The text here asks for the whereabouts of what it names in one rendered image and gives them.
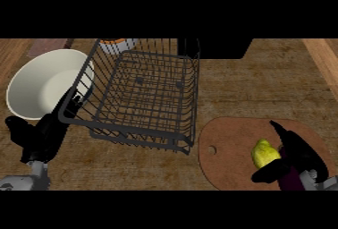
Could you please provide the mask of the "white can with orange rim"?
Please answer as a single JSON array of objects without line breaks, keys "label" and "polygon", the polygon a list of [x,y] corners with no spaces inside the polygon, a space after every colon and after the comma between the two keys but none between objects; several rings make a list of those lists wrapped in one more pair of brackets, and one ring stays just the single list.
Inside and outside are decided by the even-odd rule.
[{"label": "white can with orange rim", "polygon": [[119,55],[135,47],[137,41],[137,38],[106,38],[100,39],[98,47],[106,54]]}]

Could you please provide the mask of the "brown wooden cutting board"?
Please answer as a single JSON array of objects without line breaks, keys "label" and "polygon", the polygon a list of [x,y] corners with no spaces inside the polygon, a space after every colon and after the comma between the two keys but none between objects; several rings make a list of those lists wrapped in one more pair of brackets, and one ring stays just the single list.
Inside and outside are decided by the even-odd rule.
[{"label": "brown wooden cutting board", "polygon": [[197,158],[203,175],[221,191],[277,191],[278,184],[253,183],[256,171],[250,150],[259,139],[274,148],[281,144],[270,118],[218,117],[202,128]]}]

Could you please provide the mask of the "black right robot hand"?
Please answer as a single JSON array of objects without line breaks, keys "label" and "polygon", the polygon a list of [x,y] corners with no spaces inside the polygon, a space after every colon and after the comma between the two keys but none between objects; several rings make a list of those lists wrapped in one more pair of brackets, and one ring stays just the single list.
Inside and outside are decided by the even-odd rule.
[{"label": "black right robot hand", "polygon": [[[318,153],[292,130],[286,130],[275,121],[268,121],[268,124],[278,135],[284,153],[298,172],[298,176],[305,170],[315,170],[318,180],[323,182],[329,178],[329,169]],[[289,168],[281,158],[274,159],[262,168],[256,169],[250,176],[250,181],[255,183],[278,182],[278,179],[287,172]]]}]

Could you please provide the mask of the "dark purple eggplant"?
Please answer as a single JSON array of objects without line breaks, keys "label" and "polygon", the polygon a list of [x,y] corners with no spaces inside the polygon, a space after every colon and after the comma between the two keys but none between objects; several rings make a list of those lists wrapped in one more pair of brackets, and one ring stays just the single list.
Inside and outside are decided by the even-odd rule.
[{"label": "dark purple eggplant", "polygon": [[280,190],[281,191],[302,191],[305,188],[299,180],[298,172],[287,159],[283,146],[278,147],[278,153],[281,156],[281,160],[286,163],[286,166],[289,168],[287,174],[278,179]]}]

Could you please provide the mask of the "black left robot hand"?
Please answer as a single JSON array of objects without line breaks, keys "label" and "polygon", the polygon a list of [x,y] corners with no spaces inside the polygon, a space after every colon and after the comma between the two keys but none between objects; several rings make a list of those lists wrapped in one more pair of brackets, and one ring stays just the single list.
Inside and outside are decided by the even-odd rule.
[{"label": "black left robot hand", "polygon": [[20,162],[32,161],[47,163],[56,156],[64,139],[69,124],[57,119],[57,112],[69,91],[64,92],[56,103],[53,111],[47,113],[35,125],[20,117],[10,115],[4,122],[10,132],[10,140],[22,147]]}]

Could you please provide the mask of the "black appliance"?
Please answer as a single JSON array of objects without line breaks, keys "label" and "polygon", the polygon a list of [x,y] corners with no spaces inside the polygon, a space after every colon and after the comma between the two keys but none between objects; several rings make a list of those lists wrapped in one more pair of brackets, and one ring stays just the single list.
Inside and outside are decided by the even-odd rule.
[{"label": "black appliance", "polygon": [[250,38],[178,38],[177,54],[191,59],[242,59]]}]

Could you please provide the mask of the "white bowl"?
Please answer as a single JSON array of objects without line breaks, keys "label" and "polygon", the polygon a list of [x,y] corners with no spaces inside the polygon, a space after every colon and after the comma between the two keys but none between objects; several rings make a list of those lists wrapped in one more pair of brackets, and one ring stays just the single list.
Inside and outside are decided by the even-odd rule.
[{"label": "white bowl", "polygon": [[5,106],[25,120],[39,120],[48,114],[70,88],[87,54],[57,49],[33,57],[19,68],[5,88]]}]

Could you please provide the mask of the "yellow pear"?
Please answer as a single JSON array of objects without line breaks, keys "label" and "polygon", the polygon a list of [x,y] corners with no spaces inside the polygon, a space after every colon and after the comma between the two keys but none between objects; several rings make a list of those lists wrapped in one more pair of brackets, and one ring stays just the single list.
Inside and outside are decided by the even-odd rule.
[{"label": "yellow pear", "polygon": [[250,150],[250,158],[256,169],[262,168],[274,159],[280,159],[280,153],[271,147],[265,139],[259,139]]}]

